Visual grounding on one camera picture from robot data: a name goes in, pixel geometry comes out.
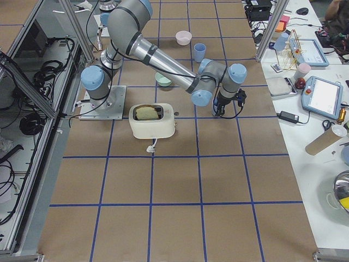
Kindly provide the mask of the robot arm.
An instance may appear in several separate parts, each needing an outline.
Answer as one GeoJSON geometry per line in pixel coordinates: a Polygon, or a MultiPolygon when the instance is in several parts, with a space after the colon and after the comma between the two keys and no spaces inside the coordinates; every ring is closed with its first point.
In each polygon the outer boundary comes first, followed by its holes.
{"type": "Polygon", "coordinates": [[[225,106],[233,100],[243,108],[246,94],[240,86],[247,75],[246,67],[239,63],[226,66],[204,58],[198,73],[191,72],[144,38],[141,31],[152,14],[149,1],[121,1],[109,13],[107,28],[111,42],[100,55],[99,64],[91,65],[81,73],[81,82],[95,104],[94,108],[108,104],[109,85],[123,58],[141,62],[162,73],[185,89],[194,105],[212,103],[214,116],[224,118],[225,106]]]}

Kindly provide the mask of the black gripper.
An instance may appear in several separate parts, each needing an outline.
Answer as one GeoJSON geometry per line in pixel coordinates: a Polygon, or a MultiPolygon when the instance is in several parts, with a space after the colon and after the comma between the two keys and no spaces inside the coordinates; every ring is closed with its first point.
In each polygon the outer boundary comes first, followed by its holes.
{"type": "Polygon", "coordinates": [[[243,107],[245,104],[246,93],[241,88],[237,92],[228,92],[224,88],[221,88],[218,92],[217,103],[215,106],[216,116],[223,116],[225,114],[225,106],[231,101],[238,102],[239,107],[243,107]]]}

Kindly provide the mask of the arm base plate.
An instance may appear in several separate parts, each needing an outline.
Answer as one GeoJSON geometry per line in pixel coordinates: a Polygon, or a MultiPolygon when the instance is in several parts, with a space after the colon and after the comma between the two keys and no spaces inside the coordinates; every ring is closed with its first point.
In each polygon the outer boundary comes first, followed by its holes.
{"type": "Polygon", "coordinates": [[[112,85],[107,101],[96,110],[94,106],[99,106],[99,103],[95,100],[92,100],[92,103],[87,102],[82,104],[79,119],[85,121],[121,120],[123,117],[126,91],[126,85],[112,85]]]}

